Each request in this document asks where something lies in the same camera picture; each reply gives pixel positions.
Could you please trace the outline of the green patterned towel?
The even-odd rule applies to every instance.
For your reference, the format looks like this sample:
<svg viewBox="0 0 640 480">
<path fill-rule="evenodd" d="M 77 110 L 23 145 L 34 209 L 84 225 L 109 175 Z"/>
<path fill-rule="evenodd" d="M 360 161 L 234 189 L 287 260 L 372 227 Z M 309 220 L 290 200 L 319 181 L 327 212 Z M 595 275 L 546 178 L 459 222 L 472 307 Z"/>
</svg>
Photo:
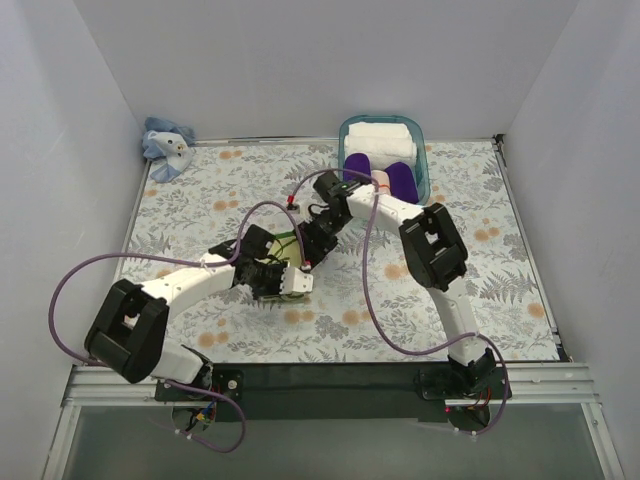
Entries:
<svg viewBox="0 0 640 480">
<path fill-rule="evenodd" d="M 297 238 L 292 233 L 278 234 L 274 241 L 270 244 L 270 249 L 264 259 L 261 260 L 264 263 L 275 262 L 287 262 L 289 265 L 298 267 L 302 271 L 309 272 L 307 266 L 303 263 L 303 259 L 300 255 L 300 247 Z M 307 295 L 299 296 L 283 296 L 265 299 L 260 301 L 265 302 L 279 302 L 279 301 L 298 301 L 302 300 Z"/>
</svg>

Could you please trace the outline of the blue towel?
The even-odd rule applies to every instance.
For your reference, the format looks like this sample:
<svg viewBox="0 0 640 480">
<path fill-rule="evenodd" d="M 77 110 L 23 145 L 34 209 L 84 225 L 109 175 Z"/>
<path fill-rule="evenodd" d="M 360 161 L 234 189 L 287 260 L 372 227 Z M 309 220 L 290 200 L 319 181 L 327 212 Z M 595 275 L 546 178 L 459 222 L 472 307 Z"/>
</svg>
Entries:
<svg viewBox="0 0 640 480">
<path fill-rule="evenodd" d="M 156 183 L 169 183 L 191 164 L 195 131 L 172 121 L 147 117 L 142 137 L 143 157 L 151 162 L 149 177 Z"/>
</svg>

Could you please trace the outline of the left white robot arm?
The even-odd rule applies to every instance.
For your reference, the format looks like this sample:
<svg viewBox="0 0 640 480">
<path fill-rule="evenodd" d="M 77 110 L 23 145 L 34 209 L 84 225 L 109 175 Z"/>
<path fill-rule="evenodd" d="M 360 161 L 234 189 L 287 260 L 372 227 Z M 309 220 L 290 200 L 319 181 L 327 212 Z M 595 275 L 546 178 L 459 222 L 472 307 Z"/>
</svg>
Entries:
<svg viewBox="0 0 640 480">
<path fill-rule="evenodd" d="M 86 350 L 131 384 L 147 377 L 172 380 L 188 398 L 205 398 L 213 386 L 213 364 L 169 339 L 169 321 L 237 285 L 248 286 L 257 299 L 287 294 L 285 282 L 295 268 L 288 261 L 267 261 L 274 241 L 273 235 L 252 225 L 237 258 L 226 242 L 211 248 L 196 267 L 142 283 L 114 283 L 89 329 Z"/>
</svg>

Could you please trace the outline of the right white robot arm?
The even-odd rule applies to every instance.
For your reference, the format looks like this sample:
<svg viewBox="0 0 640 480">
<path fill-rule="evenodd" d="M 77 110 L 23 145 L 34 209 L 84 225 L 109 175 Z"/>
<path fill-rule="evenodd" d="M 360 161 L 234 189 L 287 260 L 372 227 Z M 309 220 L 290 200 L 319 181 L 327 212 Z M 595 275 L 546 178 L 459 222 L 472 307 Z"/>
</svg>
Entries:
<svg viewBox="0 0 640 480">
<path fill-rule="evenodd" d="M 468 250 L 448 210 L 440 203 L 420 206 L 397 199 L 370 175 L 352 171 L 350 180 L 342 180 L 340 173 L 331 168 L 309 176 L 323 205 L 297 226 L 304 264 L 314 268 L 324 260 L 353 219 L 365 221 L 367 234 L 379 229 L 396 235 L 408 271 L 434 302 L 446 335 L 440 346 L 449 369 L 445 392 L 488 396 L 501 356 L 479 331 L 466 292 Z"/>
</svg>

